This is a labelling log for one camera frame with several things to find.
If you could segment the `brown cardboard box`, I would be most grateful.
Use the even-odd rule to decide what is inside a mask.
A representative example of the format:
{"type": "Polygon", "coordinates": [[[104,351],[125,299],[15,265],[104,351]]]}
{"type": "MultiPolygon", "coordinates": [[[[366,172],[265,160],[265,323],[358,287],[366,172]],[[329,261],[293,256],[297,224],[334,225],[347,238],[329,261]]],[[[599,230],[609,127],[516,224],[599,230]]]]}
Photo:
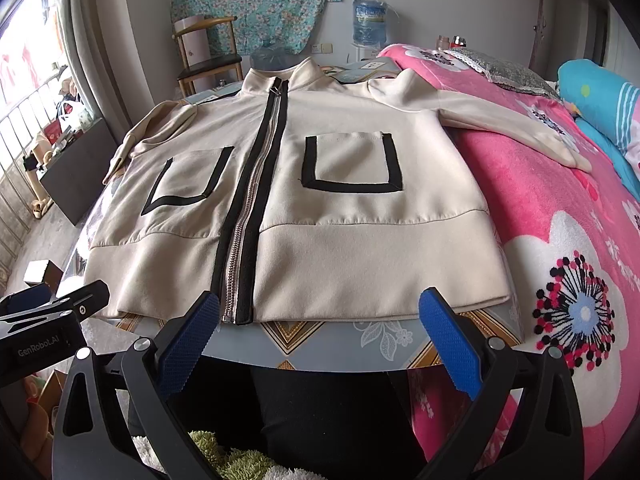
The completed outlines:
{"type": "Polygon", "coordinates": [[[45,284],[54,294],[62,281],[63,271],[51,260],[32,260],[24,273],[24,283],[28,286],[45,284]]]}

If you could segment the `pink floral blanket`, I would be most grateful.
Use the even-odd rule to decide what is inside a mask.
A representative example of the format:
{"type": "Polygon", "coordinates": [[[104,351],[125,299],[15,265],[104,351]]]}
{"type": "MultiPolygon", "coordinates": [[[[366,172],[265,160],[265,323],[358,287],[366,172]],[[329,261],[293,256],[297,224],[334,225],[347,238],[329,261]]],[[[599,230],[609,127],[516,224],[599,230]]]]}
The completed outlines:
{"type": "Polygon", "coordinates": [[[558,100],[497,86],[448,52],[394,44],[385,54],[436,88],[541,122],[590,161],[591,171],[582,172],[498,134],[456,137],[508,259],[525,348],[565,350],[593,474],[639,407],[638,203],[558,100]]]}

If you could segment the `dark grey cabinet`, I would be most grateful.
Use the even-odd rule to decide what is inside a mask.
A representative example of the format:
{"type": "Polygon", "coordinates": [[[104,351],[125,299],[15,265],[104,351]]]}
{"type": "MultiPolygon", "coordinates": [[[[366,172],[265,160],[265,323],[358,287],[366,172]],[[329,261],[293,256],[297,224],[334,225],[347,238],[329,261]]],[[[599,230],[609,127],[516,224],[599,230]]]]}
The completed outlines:
{"type": "Polygon", "coordinates": [[[40,183],[68,221],[77,226],[103,191],[116,142],[103,118],[61,154],[54,156],[40,183]]]}

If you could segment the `blue striped pillow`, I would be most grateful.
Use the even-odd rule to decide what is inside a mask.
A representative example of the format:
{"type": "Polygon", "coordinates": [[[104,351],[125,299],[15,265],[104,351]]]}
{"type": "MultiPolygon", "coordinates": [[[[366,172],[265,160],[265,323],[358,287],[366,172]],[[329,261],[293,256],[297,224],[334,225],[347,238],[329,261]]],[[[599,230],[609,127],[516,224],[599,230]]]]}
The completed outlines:
{"type": "Polygon", "coordinates": [[[608,140],[610,159],[639,199],[639,87],[588,58],[558,69],[561,98],[573,104],[582,120],[608,140]]]}

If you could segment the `grey silver cushion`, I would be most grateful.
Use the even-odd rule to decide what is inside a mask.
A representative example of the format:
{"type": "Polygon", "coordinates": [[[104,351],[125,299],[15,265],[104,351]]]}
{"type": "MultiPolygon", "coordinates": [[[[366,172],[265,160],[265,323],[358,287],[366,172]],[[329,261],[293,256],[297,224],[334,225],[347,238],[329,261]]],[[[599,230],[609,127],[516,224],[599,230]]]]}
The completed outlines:
{"type": "Polygon", "coordinates": [[[555,101],[560,99],[559,93],[551,84],[524,65],[465,47],[448,49],[446,53],[503,89],[531,96],[545,96],[555,101]]]}

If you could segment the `pink cylinder bin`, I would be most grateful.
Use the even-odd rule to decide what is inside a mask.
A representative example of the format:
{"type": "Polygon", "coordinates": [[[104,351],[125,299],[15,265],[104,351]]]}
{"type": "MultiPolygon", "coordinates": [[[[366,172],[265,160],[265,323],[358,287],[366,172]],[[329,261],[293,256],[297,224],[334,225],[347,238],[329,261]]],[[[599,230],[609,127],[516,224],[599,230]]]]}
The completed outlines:
{"type": "MultiPolygon", "coordinates": [[[[192,15],[188,18],[178,20],[174,24],[175,32],[181,32],[204,18],[203,15],[192,15]]],[[[195,32],[181,36],[184,53],[186,54],[186,65],[193,66],[195,64],[205,62],[210,59],[209,44],[207,32],[205,29],[199,29],[195,32]]]]}

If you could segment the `grey curtain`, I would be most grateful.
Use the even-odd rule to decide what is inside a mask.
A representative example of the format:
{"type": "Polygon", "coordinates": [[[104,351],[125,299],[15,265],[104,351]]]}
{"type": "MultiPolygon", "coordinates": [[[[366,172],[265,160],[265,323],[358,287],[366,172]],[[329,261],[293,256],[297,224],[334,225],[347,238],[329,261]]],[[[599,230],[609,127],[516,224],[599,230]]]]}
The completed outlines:
{"type": "Polygon", "coordinates": [[[58,32],[82,99],[117,142],[153,106],[127,0],[58,0],[58,32]]]}

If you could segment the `blue water bottle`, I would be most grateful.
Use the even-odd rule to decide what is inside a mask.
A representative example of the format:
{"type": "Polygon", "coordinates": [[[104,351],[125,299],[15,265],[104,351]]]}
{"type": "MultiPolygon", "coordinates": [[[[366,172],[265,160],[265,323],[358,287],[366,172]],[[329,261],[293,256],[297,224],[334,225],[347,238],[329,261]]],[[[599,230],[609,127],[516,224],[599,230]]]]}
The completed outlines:
{"type": "Polygon", "coordinates": [[[352,0],[352,42],[381,49],[386,43],[387,4],[383,0],[352,0]]]}

